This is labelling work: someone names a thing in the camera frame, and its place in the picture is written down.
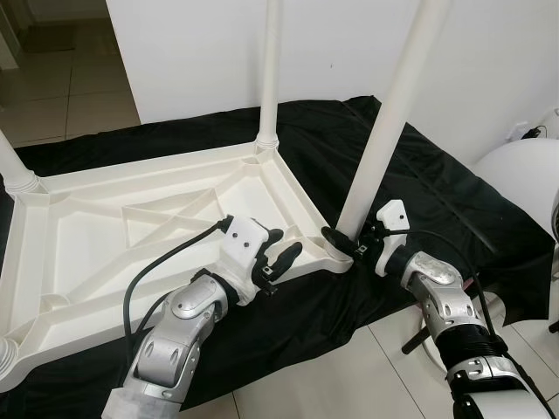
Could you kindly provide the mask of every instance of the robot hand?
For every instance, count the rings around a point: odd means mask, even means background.
[[[141,343],[123,388],[111,392],[103,419],[176,417],[214,325],[258,290],[274,294],[273,282],[300,255],[301,243],[293,243],[269,266],[266,250],[282,237],[251,218],[232,218],[211,271],[201,270],[163,301],[161,321]]]

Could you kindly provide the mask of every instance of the white wall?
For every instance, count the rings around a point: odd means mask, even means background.
[[[27,0],[27,3],[37,22],[108,17],[105,0]]]
[[[411,123],[465,163],[559,104],[556,0],[459,0]],[[107,0],[143,123],[259,103],[264,0]],[[286,0],[280,100],[383,99],[418,0]]]

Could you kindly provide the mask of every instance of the black cable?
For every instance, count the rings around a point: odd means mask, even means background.
[[[548,128],[545,125],[538,125],[536,128],[543,128],[545,129],[545,136],[548,137]]]
[[[138,328],[136,329],[136,331],[134,332],[134,343],[136,341],[138,341],[138,338],[140,337],[140,333],[143,330],[143,328],[148,324],[149,319],[151,318],[152,314],[154,313],[155,310],[157,310],[157,307],[159,307],[159,305],[167,298],[167,296],[171,294],[171,291],[167,292],[166,294],[163,294],[160,298],[157,299],[157,301],[149,308],[149,310],[146,311],[146,314],[143,316],[143,319],[140,322],[140,325],[138,326]]]
[[[473,265],[467,259],[466,256],[460,251],[458,246],[451,242],[445,236],[442,236],[434,231],[429,230],[389,230],[389,236],[395,236],[396,234],[425,234],[426,236],[433,236],[439,239],[441,242],[446,243],[448,247],[454,250],[454,253],[462,259],[462,263],[467,267],[470,275],[472,276],[473,283],[475,284],[476,290],[478,295],[480,296],[480,304],[481,304],[481,311],[483,312],[483,316],[486,318],[487,329],[489,330],[489,334],[492,338],[497,339],[497,333],[495,333],[495,329],[493,327],[493,322],[491,321],[491,317],[489,316],[489,309],[487,308],[487,302],[483,295],[483,288],[481,287],[480,279],[478,278],[478,273],[476,272]]]
[[[190,240],[188,240],[188,241],[186,241],[182,244],[179,244],[176,248],[174,248],[174,249],[168,251],[167,253],[165,253],[164,255],[158,257],[151,264],[149,264],[148,266],[143,268],[140,271],[140,273],[138,273],[135,276],[135,278],[132,279],[132,281],[128,285],[128,288],[127,288],[127,290],[124,294],[124,300],[122,302],[122,320],[123,320],[123,323],[124,323],[124,341],[125,341],[125,344],[126,344],[126,361],[127,361],[128,367],[130,367],[130,365],[132,365],[132,359],[133,359],[132,353],[134,351],[134,342],[132,341],[132,327],[130,325],[130,299],[132,298],[132,292],[134,291],[134,288],[136,287],[138,282],[140,282],[140,279],[145,277],[151,270],[153,270],[158,265],[165,262],[167,259],[175,256],[179,251],[183,251],[187,247],[199,242],[203,238],[206,238],[211,233],[213,233],[215,230],[223,229],[223,227],[227,223],[226,220],[228,220],[228,218],[225,218],[224,220],[218,221],[217,223],[212,225],[208,230],[203,231],[202,233],[198,234],[197,236],[193,237],[192,239],[190,239]]]
[[[146,326],[146,324],[148,324],[149,319],[151,318],[151,316],[153,315],[154,311],[157,310],[157,307],[159,307],[159,305],[167,298],[167,296],[169,294],[171,294],[172,292],[169,291],[166,294],[163,294],[159,299],[157,299],[157,301],[149,308],[149,310],[146,312],[146,314],[143,316],[143,319],[140,322],[140,325],[138,326],[138,328],[136,329],[136,331],[134,332],[134,336],[133,336],[133,343],[132,345],[134,346],[137,342],[138,339],[141,336],[141,331],[143,330],[143,328]],[[124,365],[124,368],[121,370],[121,373],[119,374],[119,386],[122,387],[124,385],[124,381],[126,380],[126,375],[128,372],[128,368],[129,365]]]
[[[466,265],[468,271],[470,271],[470,275],[472,275],[472,279],[473,279],[473,283],[475,284],[476,291],[480,296],[481,311],[483,312],[483,316],[486,318],[487,329],[489,330],[489,334],[493,339],[495,340],[498,339],[497,334],[495,333],[495,329],[493,328],[493,322],[491,321],[491,317],[489,316],[489,309],[487,308],[487,302],[483,295],[483,288],[481,287],[478,274],[473,268],[473,265],[470,263],[467,257],[464,256],[464,253],[460,251],[460,249],[456,244],[451,242],[445,236],[442,236],[434,231],[429,231],[429,230],[388,230],[387,234],[388,236],[395,236],[397,234],[425,234],[426,236],[432,236],[438,238],[441,242],[446,243],[448,247],[453,249],[456,255],[460,259],[462,259],[462,262]],[[548,411],[549,415],[555,418],[555,415],[551,410],[551,407],[548,405],[547,401],[545,400],[545,397],[543,397],[542,392],[540,392],[540,389],[535,385],[534,381],[532,380],[532,378],[530,378],[530,376],[524,370],[524,368],[518,362],[516,362],[513,356],[509,354],[507,351],[504,352],[503,356],[508,358],[513,363],[514,367],[516,368],[516,370],[518,371],[522,379],[528,384],[528,386],[530,387],[534,395],[537,397],[537,399],[540,401],[543,407]]]

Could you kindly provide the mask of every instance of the white pole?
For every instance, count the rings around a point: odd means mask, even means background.
[[[419,79],[445,23],[451,0],[421,0],[386,100],[376,117],[367,147],[355,173],[336,229],[355,239],[394,153],[411,107]]]
[[[276,148],[280,143],[276,134],[276,120],[278,116],[282,1],[268,0],[266,6],[264,78],[260,103],[260,130],[256,136],[258,149]]]
[[[2,131],[0,131],[0,174],[6,191],[10,194],[39,189],[38,178],[19,160]]]

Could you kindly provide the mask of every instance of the black chair leg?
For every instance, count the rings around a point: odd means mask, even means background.
[[[549,327],[549,331],[550,331],[551,333],[557,333],[557,332],[559,332],[559,321],[556,321],[553,325],[551,325],[551,326]]]
[[[427,339],[429,336],[431,335],[429,334],[429,330],[427,329],[427,326],[425,326],[423,329],[417,332],[413,338],[408,340],[405,343],[405,345],[402,346],[402,352],[406,355],[411,354],[411,351],[413,351],[416,347],[421,345],[424,342],[424,340]]]

